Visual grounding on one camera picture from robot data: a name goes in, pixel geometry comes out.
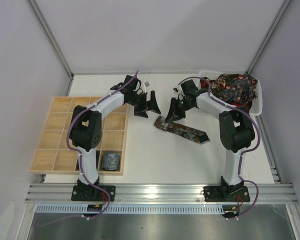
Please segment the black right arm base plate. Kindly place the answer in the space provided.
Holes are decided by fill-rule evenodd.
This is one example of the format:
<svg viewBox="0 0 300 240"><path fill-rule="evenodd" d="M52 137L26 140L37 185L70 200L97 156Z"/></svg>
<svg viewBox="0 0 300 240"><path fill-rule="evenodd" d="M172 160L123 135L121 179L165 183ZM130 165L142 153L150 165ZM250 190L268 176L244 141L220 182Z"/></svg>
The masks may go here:
<svg viewBox="0 0 300 240"><path fill-rule="evenodd" d="M206 202L247 203L251 200L246 186L233 190L221 185L209 185L203 187L203 196Z"/></svg>

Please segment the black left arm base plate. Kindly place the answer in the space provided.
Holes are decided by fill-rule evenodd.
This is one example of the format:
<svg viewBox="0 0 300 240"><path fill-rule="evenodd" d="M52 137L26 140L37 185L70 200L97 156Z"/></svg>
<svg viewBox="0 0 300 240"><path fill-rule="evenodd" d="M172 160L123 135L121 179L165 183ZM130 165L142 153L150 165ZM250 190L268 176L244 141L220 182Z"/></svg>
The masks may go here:
<svg viewBox="0 0 300 240"><path fill-rule="evenodd" d="M114 185L101 185L100 187L109 194L110 201L113 202L115 200L116 187ZM101 190L90 185L75 185L72 189L71 200L74 202L102 202L104 197Z"/></svg>

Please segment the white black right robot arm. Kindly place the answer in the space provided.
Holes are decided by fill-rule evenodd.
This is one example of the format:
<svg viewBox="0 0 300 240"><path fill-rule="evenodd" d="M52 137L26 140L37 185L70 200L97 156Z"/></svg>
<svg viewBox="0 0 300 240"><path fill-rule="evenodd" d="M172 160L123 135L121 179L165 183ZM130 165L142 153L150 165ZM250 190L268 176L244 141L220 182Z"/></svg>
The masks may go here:
<svg viewBox="0 0 300 240"><path fill-rule="evenodd" d="M243 189L241 176L244 155L256 150L260 145L260 131L251 118L249 110L228 104L213 94L205 92L186 95L183 99L171 98L165 122L184 119L186 111L198 108L219 122L219 137L226 149L225 170L220 179L220 188L224 194L233 194Z"/></svg>

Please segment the orange grey patterned tie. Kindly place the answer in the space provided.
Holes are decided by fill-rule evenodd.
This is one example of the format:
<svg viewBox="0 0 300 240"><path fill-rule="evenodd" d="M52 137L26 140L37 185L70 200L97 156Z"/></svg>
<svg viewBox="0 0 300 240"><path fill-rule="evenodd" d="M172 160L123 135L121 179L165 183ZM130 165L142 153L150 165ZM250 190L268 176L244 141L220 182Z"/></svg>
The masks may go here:
<svg viewBox="0 0 300 240"><path fill-rule="evenodd" d="M205 131L198 130L196 128L192 128L180 123L176 122L165 122L165 118L163 116L158 116L154 122L154 126L164 132L168 132L174 134L176 136L180 136L184 139L187 139L191 142L203 145L210 141L207 133Z"/></svg>

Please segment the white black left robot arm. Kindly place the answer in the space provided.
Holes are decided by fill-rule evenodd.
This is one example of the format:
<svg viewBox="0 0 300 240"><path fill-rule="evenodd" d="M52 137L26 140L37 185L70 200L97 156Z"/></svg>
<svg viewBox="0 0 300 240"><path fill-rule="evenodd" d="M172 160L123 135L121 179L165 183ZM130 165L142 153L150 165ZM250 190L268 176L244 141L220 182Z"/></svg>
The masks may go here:
<svg viewBox="0 0 300 240"><path fill-rule="evenodd" d="M112 86L99 100L87 106L77 105L73 110L66 144L77 152L80 174L76 186L84 192L101 190L96 152L102 137L103 119L124 104L133 106L134 115L138 117L147 118L148 111L161 114L155 91L147 91L149 85L141 82L137 75L127 75L124 82Z"/></svg>

